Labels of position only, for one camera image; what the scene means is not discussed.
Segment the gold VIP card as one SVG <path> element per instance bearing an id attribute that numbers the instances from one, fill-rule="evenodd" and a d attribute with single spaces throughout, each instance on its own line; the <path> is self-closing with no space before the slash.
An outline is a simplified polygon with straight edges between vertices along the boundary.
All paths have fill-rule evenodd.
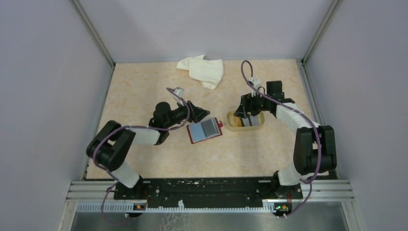
<path id="1" fill-rule="evenodd" d="M 230 117 L 230 126 L 233 128 L 241 128 L 243 127 L 242 119 L 240 117 L 236 117 L 232 115 Z"/>

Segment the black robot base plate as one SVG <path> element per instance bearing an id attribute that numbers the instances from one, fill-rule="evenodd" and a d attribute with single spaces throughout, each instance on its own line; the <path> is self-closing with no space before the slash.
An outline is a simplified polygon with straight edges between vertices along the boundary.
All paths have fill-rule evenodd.
<path id="1" fill-rule="evenodd" d="M 266 199 L 302 199 L 300 184 L 281 186 L 277 178 L 145 178 L 133 188 L 117 184 L 116 200 L 147 200 L 149 208 L 256 208 Z"/>

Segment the red leather card holder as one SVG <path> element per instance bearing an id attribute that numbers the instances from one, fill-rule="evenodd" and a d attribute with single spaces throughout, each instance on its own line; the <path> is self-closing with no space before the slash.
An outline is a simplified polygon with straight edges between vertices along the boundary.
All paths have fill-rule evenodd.
<path id="1" fill-rule="evenodd" d="M 223 123 L 217 118 L 211 118 L 199 123 L 187 125 L 191 144 L 196 144 L 218 136 L 222 136 Z"/>

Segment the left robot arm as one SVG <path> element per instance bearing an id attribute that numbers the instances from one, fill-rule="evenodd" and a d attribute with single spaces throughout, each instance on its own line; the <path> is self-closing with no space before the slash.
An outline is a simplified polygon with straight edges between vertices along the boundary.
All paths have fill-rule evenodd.
<path id="1" fill-rule="evenodd" d="M 160 102 L 148 126 L 122 126 L 114 120 L 108 121 L 88 145 L 86 155 L 97 167 L 123 184 L 128 196 L 139 199 L 144 193 L 143 184 L 138 183 L 141 176 L 125 162 L 131 146 L 160 145 L 171 130 L 181 128 L 185 122 L 198 123 L 208 115 L 210 111 L 191 101 L 179 104 L 174 110 L 169 103 Z"/>

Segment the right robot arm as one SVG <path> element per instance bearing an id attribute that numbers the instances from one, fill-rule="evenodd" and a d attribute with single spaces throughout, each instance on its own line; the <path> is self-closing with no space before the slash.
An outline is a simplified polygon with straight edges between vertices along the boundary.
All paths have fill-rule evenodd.
<path id="1" fill-rule="evenodd" d="M 252 77 L 248 81 L 252 92 L 242 95 L 234 112 L 235 117 L 248 119 L 261 112 L 270 112 L 284 122 L 295 135 L 293 162 L 275 173 L 278 179 L 271 185 L 276 198 L 284 198 L 290 186 L 307 182 L 319 173 L 337 167 L 334 129 L 322 126 L 308 118 L 291 98 L 286 98 L 281 81 L 267 82 L 266 92 L 261 93 L 261 82 Z"/>

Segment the black striped card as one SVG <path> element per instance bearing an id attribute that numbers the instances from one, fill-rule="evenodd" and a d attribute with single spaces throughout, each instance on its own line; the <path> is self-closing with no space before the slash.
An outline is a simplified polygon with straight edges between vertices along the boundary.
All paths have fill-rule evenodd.
<path id="1" fill-rule="evenodd" d="M 242 118 L 243 127 L 255 127 L 259 126 L 258 116 L 248 116 L 247 118 Z"/>

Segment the black chip card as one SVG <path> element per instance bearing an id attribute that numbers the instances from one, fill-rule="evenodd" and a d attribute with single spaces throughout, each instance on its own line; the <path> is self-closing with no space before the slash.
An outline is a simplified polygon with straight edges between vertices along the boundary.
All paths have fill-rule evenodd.
<path id="1" fill-rule="evenodd" d="M 220 134 L 218 123 L 215 118 L 202 122 L 202 129 L 206 138 L 214 137 Z"/>

